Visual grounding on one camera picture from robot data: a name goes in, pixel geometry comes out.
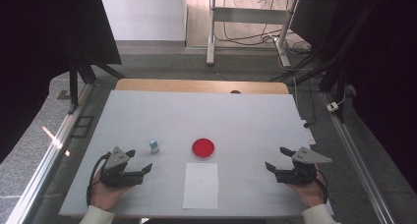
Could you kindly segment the round red ink pad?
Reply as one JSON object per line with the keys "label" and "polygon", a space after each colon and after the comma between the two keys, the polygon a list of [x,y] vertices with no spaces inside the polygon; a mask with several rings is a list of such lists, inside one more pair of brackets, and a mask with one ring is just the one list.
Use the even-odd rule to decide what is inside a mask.
{"label": "round red ink pad", "polygon": [[192,153],[197,159],[209,159],[215,150],[214,143],[205,138],[197,139],[192,144]]}

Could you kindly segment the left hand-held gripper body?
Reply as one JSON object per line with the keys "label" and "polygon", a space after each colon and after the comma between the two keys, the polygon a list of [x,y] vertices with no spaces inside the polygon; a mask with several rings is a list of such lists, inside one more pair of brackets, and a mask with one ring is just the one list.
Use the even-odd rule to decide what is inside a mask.
{"label": "left hand-held gripper body", "polygon": [[109,153],[105,159],[105,163],[101,168],[100,182],[109,188],[124,188],[141,185],[144,176],[139,174],[140,171],[126,172],[125,168],[131,158],[126,155],[126,152],[121,150],[118,146]]}

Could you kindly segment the person's left hand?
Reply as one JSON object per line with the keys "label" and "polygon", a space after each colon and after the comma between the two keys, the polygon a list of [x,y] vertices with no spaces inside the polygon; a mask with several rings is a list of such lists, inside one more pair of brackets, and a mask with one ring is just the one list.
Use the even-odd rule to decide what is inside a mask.
{"label": "person's left hand", "polygon": [[131,187],[109,188],[100,182],[100,173],[97,172],[92,180],[89,204],[99,209],[109,211],[117,204],[121,196]]}

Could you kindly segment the person's right hand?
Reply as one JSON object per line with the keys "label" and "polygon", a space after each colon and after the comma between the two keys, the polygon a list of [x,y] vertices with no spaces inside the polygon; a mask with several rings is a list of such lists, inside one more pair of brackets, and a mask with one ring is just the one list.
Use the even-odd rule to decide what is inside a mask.
{"label": "person's right hand", "polygon": [[308,207],[317,206],[319,204],[324,204],[324,192],[321,188],[321,185],[326,185],[327,180],[323,177],[323,174],[318,171],[316,175],[318,183],[312,182],[310,184],[304,185],[292,185],[287,184],[298,197],[301,198],[302,202]]}

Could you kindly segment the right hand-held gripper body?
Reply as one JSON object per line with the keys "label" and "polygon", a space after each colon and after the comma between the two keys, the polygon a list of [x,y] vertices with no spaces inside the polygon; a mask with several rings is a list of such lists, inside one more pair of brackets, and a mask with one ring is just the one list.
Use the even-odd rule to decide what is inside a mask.
{"label": "right hand-held gripper body", "polygon": [[274,174],[279,183],[304,185],[310,184],[316,178],[316,165],[331,163],[331,159],[307,147],[301,147],[290,157],[293,168],[291,170],[278,170]]}

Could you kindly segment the black tripod stand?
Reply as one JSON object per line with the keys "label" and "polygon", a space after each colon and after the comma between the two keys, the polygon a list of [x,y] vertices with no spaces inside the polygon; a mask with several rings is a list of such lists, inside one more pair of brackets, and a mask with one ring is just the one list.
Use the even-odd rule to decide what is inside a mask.
{"label": "black tripod stand", "polygon": [[336,116],[343,119],[343,102],[345,100],[345,76],[344,66],[347,62],[347,54],[351,48],[359,30],[367,19],[367,13],[362,11],[345,10],[334,15],[336,22],[331,26],[334,35],[321,47],[313,50],[298,51],[298,54],[306,54],[306,57],[298,63],[295,67],[290,67],[283,74],[271,79],[272,82],[280,80],[284,82],[286,78],[293,75],[295,71],[299,71],[307,64],[320,59],[319,66],[313,71],[297,77],[289,85],[295,86],[310,80],[319,74],[325,74],[319,82],[319,90],[321,92],[328,92],[336,85],[335,109]]}
{"label": "black tripod stand", "polygon": [[83,57],[74,57],[73,62],[70,64],[70,109],[69,114],[74,114],[79,107],[79,95],[78,95],[78,77],[81,77],[85,84],[94,84],[96,81],[96,75],[92,70],[93,66],[97,66],[99,69],[108,73],[117,80],[124,79],[125,76],[118,71],[112,69],[108,64],[99,61],[97,58],[86,55]]}

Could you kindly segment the aluminium floor rail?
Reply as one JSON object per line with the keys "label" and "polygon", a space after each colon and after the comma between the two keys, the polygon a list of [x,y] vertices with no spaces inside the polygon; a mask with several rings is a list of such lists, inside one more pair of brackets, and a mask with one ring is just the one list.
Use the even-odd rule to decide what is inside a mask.
{"label": "aluminium floor rail", "polygon": [[72,113],[66,110],[65,118],[55,135],[45,126],[41,127],[50,138],[50,143],[5,224],[23,224],[28,218],[36,198],[50,175],[58,156],[64,152],[63,144],[70,136],[72,128],[81,115],[92,89],[92,84],[85,84],[81,92],[76,94],[78,106]]}
{"label": "aluminium floor rail", "polygon": [[358,143],[334,113],[324,109],[320,123],[320,151],[332,159],[322,165],[328,174],[329,202],[342,224],[397,224],[371,174]]}

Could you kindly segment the white paper sheet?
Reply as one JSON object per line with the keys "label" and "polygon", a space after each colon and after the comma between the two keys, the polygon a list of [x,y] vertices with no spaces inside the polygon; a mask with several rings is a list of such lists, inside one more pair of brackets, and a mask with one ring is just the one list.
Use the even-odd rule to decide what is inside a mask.
{"label": "white paper sheet", "polygon": [[187,164],[183,208],[218,208],[218,168],[216,163]]}

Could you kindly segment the white desk frame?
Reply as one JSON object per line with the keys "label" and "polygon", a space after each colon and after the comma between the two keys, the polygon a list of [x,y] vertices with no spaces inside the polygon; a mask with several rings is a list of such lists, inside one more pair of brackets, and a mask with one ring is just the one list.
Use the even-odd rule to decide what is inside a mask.
{"label": "white desk frame", "polygon": [[298,0],[289,0],[286,10],[261,10],[249,8],[217,7],[216,0],[209,0],[209,35],[207,64],[214,63],[214,25],[216,22],[281,25],[279,37],[272,39],[278,52],[278,60],[283,68],[289,68],[290,62],[285,53],[284,41],[295,13]]}

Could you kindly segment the black curtain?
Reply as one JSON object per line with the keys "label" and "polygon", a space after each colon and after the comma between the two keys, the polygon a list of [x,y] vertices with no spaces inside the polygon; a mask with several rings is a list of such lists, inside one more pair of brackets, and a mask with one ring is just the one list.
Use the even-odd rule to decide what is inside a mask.
{"label": "black curtain", "polygon": [[417,193],[417,0],[300,0],[292,30],[356,90],[353,107]]}
{"label": "black curtain", "polygon": [[121,62],[102,0],[0,0],[0,163],[75,63]]}

